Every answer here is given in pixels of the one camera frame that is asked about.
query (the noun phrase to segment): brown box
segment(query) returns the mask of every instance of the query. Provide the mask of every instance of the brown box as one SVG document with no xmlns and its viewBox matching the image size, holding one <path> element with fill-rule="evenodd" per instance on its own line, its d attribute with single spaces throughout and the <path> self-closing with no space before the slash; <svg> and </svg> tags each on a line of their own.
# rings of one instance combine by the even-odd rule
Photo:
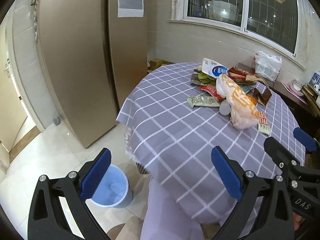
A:
<svg viewBox="0 0 320 240">
<path fill-rule="evenodd" d="M 161 67 L 163 60 L 162 59 L 158 59 L 158 58 L 153 58 L 150 60 L 150 70 L 155 70 L 159 67 Z"/>
</svg>

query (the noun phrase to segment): blue gripper pad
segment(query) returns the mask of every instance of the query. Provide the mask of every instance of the blue gripper pad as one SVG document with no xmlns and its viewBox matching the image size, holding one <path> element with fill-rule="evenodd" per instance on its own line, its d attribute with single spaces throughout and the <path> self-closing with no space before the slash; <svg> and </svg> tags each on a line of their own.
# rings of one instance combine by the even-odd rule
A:
<svg viewBox="0 0 320 240">
<path fill-rule="evenodd" d="M 317 150 L 317 142 L 299 127 L 293 130 L 293 137 L 301 142 L 310 152 L 315 152 Z"/>
<path fill-rule="evenodd" d="M 104 174 L 111 164 L 111 152 L 104 148 L 99 159 L 93 164 L 87 175 L 81 182 L 80 199 L 86 200 L 92 198 L 97 190 Z"/>
<path fill-rule="evenodd" d="M 211 151 L 211 160 L 229 195 L 240 201 L 242 198 L 241 181 L 217 147 Z"/>
</svg>

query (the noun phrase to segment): window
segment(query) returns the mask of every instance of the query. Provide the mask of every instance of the window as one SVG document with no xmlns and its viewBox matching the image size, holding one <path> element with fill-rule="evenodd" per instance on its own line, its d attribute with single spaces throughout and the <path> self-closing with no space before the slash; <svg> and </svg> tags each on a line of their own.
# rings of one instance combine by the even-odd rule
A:
<svg viewBox="0 0 320 240">
<path fill-rule="evenodd" d="M 240 33 L 270 45 L 305 69 L 295 58 L 297 51 L 299 54 L 297 0 L 173 1 L 173 20 L 212 25 Z"/>
</svg>

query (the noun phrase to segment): checkered tablecloth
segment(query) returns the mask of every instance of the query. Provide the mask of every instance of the checkered tablecloth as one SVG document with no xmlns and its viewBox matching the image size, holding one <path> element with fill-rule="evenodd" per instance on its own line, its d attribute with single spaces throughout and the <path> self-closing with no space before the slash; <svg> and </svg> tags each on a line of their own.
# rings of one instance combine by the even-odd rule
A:
<svg viewBox="0 0 320 240">
<path fill-rule="evenodd" d="M 167 65 L 148 74 L 126 99 L 117 121 L 132 129 L 136 159 L 192 219 L 209 223 L 225 220 L 236 203 L 212 165 L 213 147 L 219 145 L 244 170 L 260 177 L 273 178 L 281 171 L 264 152 L 267 136 L 257 127 L 239 131 L 219 108 L 190 107 L 188 97 L 205 94 L 190 85 L 192 70 L 199 65 Z M 259 83 L 257 88 L 263 91 L 265 86 Z M 298 123 L 281 97 L 272 92 L 267 107 L 258 105 L 258 110 L 266 112 L 271 136 L 303 165 L 305 148 L 292 134 Z"/>
</svg>

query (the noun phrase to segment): window pane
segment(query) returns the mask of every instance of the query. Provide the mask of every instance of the window pane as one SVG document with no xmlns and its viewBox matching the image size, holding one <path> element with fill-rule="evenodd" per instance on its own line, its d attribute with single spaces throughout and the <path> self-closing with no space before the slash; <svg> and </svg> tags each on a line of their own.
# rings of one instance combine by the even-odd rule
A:
<svg viewBox="0 0 320 240">
<path fill-rule="evenodd" d="M 250 0 L 247 29 L 294 53 L 298 32 L 297 0 Z"/>
<path fill-rule="evenodd" d="M 188 16 L 241 26 L 243 0 L 188 0 Z"/>
</svg>

